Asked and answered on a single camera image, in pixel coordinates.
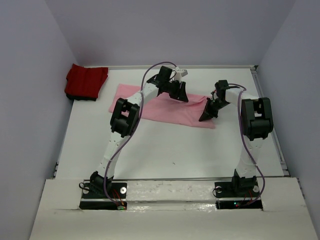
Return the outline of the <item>pink t shirt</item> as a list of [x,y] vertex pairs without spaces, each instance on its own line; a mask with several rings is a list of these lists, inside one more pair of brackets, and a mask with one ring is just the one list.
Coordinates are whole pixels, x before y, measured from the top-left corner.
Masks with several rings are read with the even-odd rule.
[[199,121],[207,103],[204,95],[187,94],[188,102],[171,99],[168,93],[150,100],[143,106],[142,118],[195,128],[214,129],[212,120]]

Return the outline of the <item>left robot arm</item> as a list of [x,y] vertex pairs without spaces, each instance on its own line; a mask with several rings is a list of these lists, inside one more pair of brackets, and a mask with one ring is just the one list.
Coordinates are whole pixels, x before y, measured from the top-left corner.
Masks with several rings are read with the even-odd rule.
[[175,66],[174,69],[161,66],[159,72],[146,80],[144,73],[140,89],[128,98],[118,98],[110,119],[110,138],[96,171],[89,183],[97,196],[110,197],[115,167],[124,146],[134,135],[142,118],[144,106],[152,99],[167,93],[171,99],[187,103],[186,83],[182,78],[188,75],[186,69]]

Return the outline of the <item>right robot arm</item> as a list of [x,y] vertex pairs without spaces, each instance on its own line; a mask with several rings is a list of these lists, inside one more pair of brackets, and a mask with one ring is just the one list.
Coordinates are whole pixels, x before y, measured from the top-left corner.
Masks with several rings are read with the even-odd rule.
[[237,118],[242,141],[242,150],[231,181],[217,182],[212,191],[220,198],[241,198],[250,196],[258,200],[266,184],[258,186],[257,174],[262,171],[258,166],[263,141],[274,129],[271,101],[267,97],[253,96],[247,89],[227,80],[215,83],[212,97],[207,98],[200,122],[218,117],[219,110],[229,104],[237,108]]

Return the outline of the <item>red folded t shirt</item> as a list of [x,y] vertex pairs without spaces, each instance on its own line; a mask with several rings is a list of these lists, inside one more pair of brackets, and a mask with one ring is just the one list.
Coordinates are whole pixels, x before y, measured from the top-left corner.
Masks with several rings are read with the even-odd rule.
[[83,67],[73,64],[66,76],[66,97],[74,101],[95,102],[108,73],[108,67]]

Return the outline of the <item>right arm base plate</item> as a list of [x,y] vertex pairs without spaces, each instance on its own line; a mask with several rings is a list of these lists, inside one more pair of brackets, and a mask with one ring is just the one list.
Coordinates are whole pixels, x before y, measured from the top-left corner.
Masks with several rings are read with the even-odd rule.
[[218,210],[263,209],[260,189],[256,182],[254,186],[234,190],[230,181],[214,183],[212,195],[215,197],[215,207]]

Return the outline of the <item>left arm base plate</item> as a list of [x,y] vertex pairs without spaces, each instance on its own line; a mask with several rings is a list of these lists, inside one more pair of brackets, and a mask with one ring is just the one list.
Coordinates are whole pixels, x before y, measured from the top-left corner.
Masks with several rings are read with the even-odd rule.
[[126,182],[113,182],[108,192],[109,199],[104,191],[95,189],[88,181],[80,182],[81,198],[79,208],[81,210],[108,210],[125,211],[127,209],[127,190]]

